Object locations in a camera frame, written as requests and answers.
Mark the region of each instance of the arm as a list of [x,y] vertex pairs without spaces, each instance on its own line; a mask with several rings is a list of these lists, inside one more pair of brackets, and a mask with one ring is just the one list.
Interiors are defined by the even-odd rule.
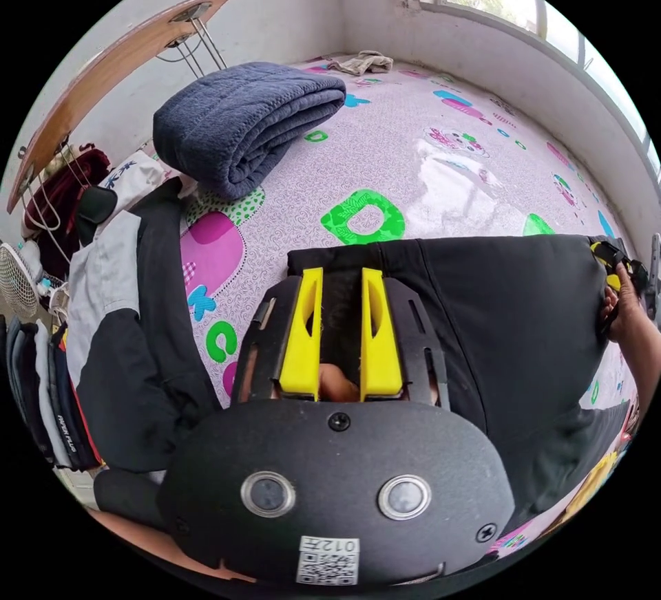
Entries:
[[661,332],[643,310],[624,266],[619,264],[616,270],[621,284],[620,295],[607,289],[604,314],[619,304],[609,338],[619,344],[636,382],[642,419],[661,378]]
[[636,382],[642,418],[661,378],[661,332],[639,309],[618,342]]

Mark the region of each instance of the folded blanket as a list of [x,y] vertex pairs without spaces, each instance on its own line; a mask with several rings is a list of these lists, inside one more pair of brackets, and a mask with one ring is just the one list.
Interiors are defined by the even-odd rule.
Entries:
[[203,187],[240,199],[345,96],[344,82],[331,75],[274,63],[232,66],[193,82],[154,114],[154,148]]

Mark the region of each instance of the finger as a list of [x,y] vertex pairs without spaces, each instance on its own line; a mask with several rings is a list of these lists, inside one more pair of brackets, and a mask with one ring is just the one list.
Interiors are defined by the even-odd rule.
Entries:
[[357,403],[360,401],[358,387],[348,380],[333,364],[319,364],[319,394],[324,400],[334,403]]
[[618,263],[617,266],[615,267],[615,271],[620,279],[620,284],[624,288],[625,286],[633,290],[633,284],[631,282],[631,277],[629,276],[629,273],[627,272],[627,269],[625,268],[623,263]]

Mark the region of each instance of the sticker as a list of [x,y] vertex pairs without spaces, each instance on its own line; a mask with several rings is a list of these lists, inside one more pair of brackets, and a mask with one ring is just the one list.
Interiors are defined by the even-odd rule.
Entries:
[[216,310],[216,303],[211,297],[207,297],[207,287],[198,286],[188,296],[188,306],[193,309],[193,316],[197,322],[204,318],[207,311],[213,312]]
[[358,584],[360,540],[302,536],[296,582],[315,586]]
[[328,63],[323,65],[314,65],[312,68],[304,68],[305,72],[326,72],[328,70]]
[[400,70],[401,74],[406,75],[407,77],[415,77],[416,79],[429,79],[429,75],[423,75],[417,70]]
[[573,164],[550,142],[546,142],[546,147],[568,168],[576,172]]
[[236,368],[238,364],[233,361],[231,364],[228,364],[225,370],[222,372],[222,388],[225,390],[227,396],[232,395],[232,388],[234,386],[234,378],[236,377]]
[[369,105],[371,100],[364,100],[363,98],[357,98],[351,93],[347,93],[346,99],[344,101],[345,107],[357,107],[358,105]]
[[[240,218],[248,214],[251,207],[257,207],[247,203],[234,204],[238,208],[232,215],[235,221],[242,221]],[[239,229],[227,215],[211,212],[182,235],[180,250],[182,267],[194,271],[195,283],[191,285],[204,286],[206,294],[215,295],[242,267],[245,244]]]
[[514,538],[510,538],[510,540],[504,543],[503,547],[508,549],[516,549],[521,547],[526,541],[527,538],[522,533],[519,533],[518,535],[514,536]]
[[[367,235],[354,233],[348,223],[363,208],[376,206],[384,217],[383,224]],[[371,189],[360,189],[321,218],[322,226],[342,244],[369,244],[400,240],[404,235],[404,215],[385,196]]]
[[578,208],[578,200],[574,196],[574,193],[571,191],[571,187],[567,184],[567,182],[557,173],[553,175],[553,181],[556,184],[558,192],[563,195],[565,201],[573,208]]
[[375,86],[376,84],[383,84],[383,82],[382,79],[376,79],[375,77],[361,77],[353,81],[359,87]]
[[494,118],[496,120],[500,120],[501,122],[505,123],[506,125],[512,126],[516,130],[516,125],[511,120],[507,120],[505,118],[505,116],[501,116],[500,114],[494,114]]
[[601,210],[599,210],[598,213],[599,213],[599,223],[601,224],[601,228],[604,229],[604,233],[608,235],[608,237],[617,237],[617,235],[615,235],[613,231],[613,228],[608,223],[606,217],[604,217],[604,213]]
[[195,263],[190,262],[186,263],[181,266],[182,271],[184,272],[184,284],[188,286],[191,281],[193,281],[193,277],[195,276],[195,268],[197,266]]
[[524,235],[555,235],[555,231],[539,216],[531,213],[525,220]]
[[462,151],[469,155],[489,157],[489,153],[476,141],[475,137],[466,132],[451,129],[438,130],[435,127],[428,127],[425,129],[425,135],[434,145],[443,150]]
[[253,189],[252,192],[238,201],[228,201],[212,191],[204,191],[187,209],[186,223],[189,227],[192,227],[207,213],[223,213],[234,226],[239,226],[257,213],[264,205],[265,199],[266,195],[263,187]]
[[449,91],[433,91],[434,95],[441,99],[441,102],[448,107],[460,111],[462,114],[467,116],[472,116],[473,118],[479,118],[482,122],[487,125],[493,125],[490,120],[484,118],[484,114],[478,109],[473,107],[472,103],[469,103],[468,100],[464,100],[459,96],[450,93]]
[[[225,338],[224,348],[218,345],[219,336]],[[222,364],[227,359],[228,355],[233,355],[236,352],[237,347],[238,340],[232,325],[226,323],[224,320],[220,320],[210,327],[207,332],[207,353],[217,364]]]
[[443,100],[453,100],[454,102],[459,103],[460,105],[464,105],[465,107],[473,106],[473,103],[469,103],[468,100],[464,100],[464,98],[460,98],[459,96],[455,95],[454,93],[450,93],[449,91],[434,91],[434,95],[437,98],[441,98]]
[[328,139],[328,135],[321,130],[315,130],[314,132],[310,132],[308,135],[305,135],[303,139],[305,139],[305,141],[311,141],[316,144],[319,141],[326,141],[326,139]]

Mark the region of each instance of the hand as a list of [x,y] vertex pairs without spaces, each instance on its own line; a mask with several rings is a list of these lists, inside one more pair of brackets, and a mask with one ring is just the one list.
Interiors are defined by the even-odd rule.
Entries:
[[358,403],[360,390],[333,364],[319,364],[319,397],[333,403]]
[[644,313],[636,289],[633,287],[624,265],[618,263],[615,271],[620,279],[620,294],[618,295],[610,286],[606,287],[605,302],[600,317],[605,320],[616,304],[619,304],[618,315],[608,330],[608,338],[611,341],[620,343],[631,327],[631,321],[640,318],[641,315],[644,316]]

